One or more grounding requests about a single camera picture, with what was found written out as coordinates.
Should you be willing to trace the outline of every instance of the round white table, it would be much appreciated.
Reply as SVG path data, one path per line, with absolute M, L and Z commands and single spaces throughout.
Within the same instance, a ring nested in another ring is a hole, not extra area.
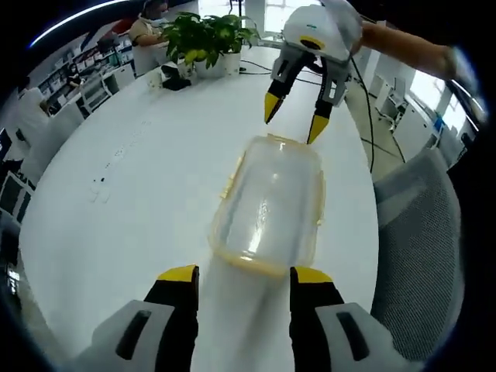
M 242 58 L 271 67 L 278 53 L 254 47 Z M 305 72 L 300 78 L 319 81 Z M 193 370 L 222 370 L 226 354 L 238 370 L 247 363 L 246 370 L 292 370 L 287 283 L 215 262 L 207 242 L 219 194 L 250 139 L 306 139 L 319 86 L 296 81 L 266 126 L 269 84 L 269 75 L 243 75 L 152 91 L 141 77 L 85 120 L 54 157 L 29 204 L 20 250 L 34 297 L 69 356 L 125 303 L 143 299 L 158 274 L 193 263 L 201 280 Z M 313 267 L 334 279 L 345 301 L 370 311 L 377 212 L 346 103 L 333 109 L 312 148 L 326 179 Z M 233 362 L 237 353 L 243 362 Z

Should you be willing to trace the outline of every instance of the ceiling light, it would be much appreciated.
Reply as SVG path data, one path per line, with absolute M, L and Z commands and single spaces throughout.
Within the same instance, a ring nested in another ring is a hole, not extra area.
M 31 42 L 31 44 L 29 45 L 29 48 L 32 48 L 34 44 L 38 43 L 42 38 L 44 38 L 46 35 L 48 35 L 52 31 L 54 31 L 55 29 L 58 29 L 62 25 L 65 25 L 67 22 L 70 22 L 70 21 L 72 21 L 73 19 L 76 19 L 79 16 L 82 16 L 82 15 L 84 15 L 86 13 L 92 12 L 92 11 L 94 11 L 96 9 L 103 8 L 104 6 L 107 6 L 107 5 L 112 5 L 112 4 L 117 4 L 118 2 L 127 2 L 127 1 L 129 1 L 129 0 L 111 0 L 110 2 L 104 2 L 102 4 L 98 4 L 98 5 L 92 6 L 91 8 L 85 9 L 85 10 L 79 12 L 79 13 L 76 13 L 74 15 L 71 15 L 70 17 L 67 17 L 63 21 L 58 22 L 58 24 L 56 24 L 54 26 L 51 26 L 47 31 L 45 31 L 44 33 L 42 33 L 41 35 L 39 35 L 37 38 L 35 38 L 35 40 L 33 40 Z

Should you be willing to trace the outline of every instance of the transparent container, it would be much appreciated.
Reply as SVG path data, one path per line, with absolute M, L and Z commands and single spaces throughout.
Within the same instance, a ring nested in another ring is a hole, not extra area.
M 215 254 L 265 274 L 312 264 L 325 186 L 309 146 L 255 137 L 222 197 L 208 239 Z

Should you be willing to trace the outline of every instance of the green leaves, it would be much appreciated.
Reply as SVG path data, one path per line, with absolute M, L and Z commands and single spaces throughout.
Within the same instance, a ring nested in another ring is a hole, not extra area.
M 206 60 L 207 68 L 215 66 L 219 55 L 239 53 L 244 43 L 251 46 L 260 38 L 256 28 L 242 27 L 245 20 L 251 21 L 245 16 L 207 15 L 202 19 L 195 13 L 179 12 L 162 30 L 169 41 L 167 55 L 174 62 L 184 56 L 186 64 Z

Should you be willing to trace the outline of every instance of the potted plant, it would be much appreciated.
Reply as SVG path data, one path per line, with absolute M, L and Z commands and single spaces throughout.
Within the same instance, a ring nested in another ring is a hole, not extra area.
M 180 12 L 169 22 L 163 35 L 169 40 L 167 55 L 177 63 L 195 64 L 200 77 L 218 78 L 227 71 L 239 70 L 240 52 L 243 43 L 252 46 L 259 39 L 256 28 L 243 27 L 248 17 L 208 15 L 201 18 L 198 14 Z

